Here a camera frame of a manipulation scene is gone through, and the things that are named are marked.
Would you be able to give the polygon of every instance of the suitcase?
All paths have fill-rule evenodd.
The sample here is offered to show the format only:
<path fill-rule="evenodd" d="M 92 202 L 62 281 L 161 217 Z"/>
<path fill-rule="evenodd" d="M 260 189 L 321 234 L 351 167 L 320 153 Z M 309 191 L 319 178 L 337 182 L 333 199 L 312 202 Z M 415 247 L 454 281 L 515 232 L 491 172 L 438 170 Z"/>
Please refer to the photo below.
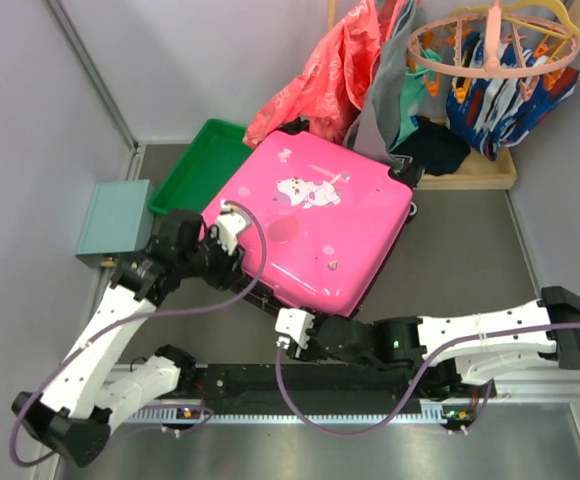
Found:
<path fill-rule="evenodd" d="M 412 189 L 389 168 L 308 132 L 275 131 L 203 212 L 212 224 L 221 200 L 236 200 L 265 231 L 268 258 L 250 302 L 276 314 L 297 307 L 351 317 L 410 213 Z M 246 254 L 238 291 L 261 261 L 254 227 L 239 237 Z"/>

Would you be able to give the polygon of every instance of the green tray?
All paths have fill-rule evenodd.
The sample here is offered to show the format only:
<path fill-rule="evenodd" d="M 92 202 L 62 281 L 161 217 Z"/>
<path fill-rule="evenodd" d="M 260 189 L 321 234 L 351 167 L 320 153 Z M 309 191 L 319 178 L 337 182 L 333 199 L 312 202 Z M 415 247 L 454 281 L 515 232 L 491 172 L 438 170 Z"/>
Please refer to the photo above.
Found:
<path fill-rule="evenodd" d="M 210 119 L 176 167 L 152 195 L 148 208 L 160 215 L 173 208 L 203 212 L 252 153 L 244 127 Z"/>

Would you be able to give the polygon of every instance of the teal cloth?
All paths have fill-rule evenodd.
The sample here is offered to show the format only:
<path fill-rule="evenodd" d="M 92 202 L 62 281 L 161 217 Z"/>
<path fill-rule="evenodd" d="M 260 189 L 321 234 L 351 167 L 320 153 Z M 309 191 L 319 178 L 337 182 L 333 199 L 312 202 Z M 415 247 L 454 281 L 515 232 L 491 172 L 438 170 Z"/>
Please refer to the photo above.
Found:
<path fill-rule="evenodd" d="M 433 50 L 427 49 L 425 57 L 435 62 L 440 62 L 441 57 Z M 395 138 L 390 151 L 392 152 L 401 142 L 412 135 L 418 128 L 415 115 L 419 112 L 419 107 L 426 96 L 426 84 L 423 82 L 423 76 L 430 70 L 417 65 L 415 72 L 406 70 L 406 79 L 401 89 L 401 98 L 399 100 L 399 109 L 401 110 L 401 127 L 399 135 Z"/>

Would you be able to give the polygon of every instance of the pink garment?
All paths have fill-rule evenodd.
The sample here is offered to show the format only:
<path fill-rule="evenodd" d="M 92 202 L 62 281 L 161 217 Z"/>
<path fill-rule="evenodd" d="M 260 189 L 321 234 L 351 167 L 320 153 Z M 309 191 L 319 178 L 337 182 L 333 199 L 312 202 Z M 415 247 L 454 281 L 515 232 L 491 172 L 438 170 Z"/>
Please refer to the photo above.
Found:
<path fill-rule="evenodd" d="M 377 12 L 374 0 L 362 0 L 321 39 L 303 73 L 257 113 L 243 141 L 254 148 L 303 115 L 311 133 L 340 144 L 363 108 L 381 45 L 406 2 L 387 0 Z"/>

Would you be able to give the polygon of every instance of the white cartoon character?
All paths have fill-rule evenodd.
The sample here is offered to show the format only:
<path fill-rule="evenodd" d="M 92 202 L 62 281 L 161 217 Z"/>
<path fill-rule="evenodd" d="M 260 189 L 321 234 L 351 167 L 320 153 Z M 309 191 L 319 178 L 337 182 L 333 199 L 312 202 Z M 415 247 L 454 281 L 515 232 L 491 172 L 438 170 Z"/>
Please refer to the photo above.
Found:
<path fill-rule="evenodd" d="M 347 182 L 348 173 L 340 173 L 331 181 L 306 182 L 299 177 L 277 182 L 277 195 L 274 200 L 295 207 L 303 204 L 303 208 L 334 206 L 341 203 L 341 190 L 336 190 L 334 184 L 342 179 Z"/>

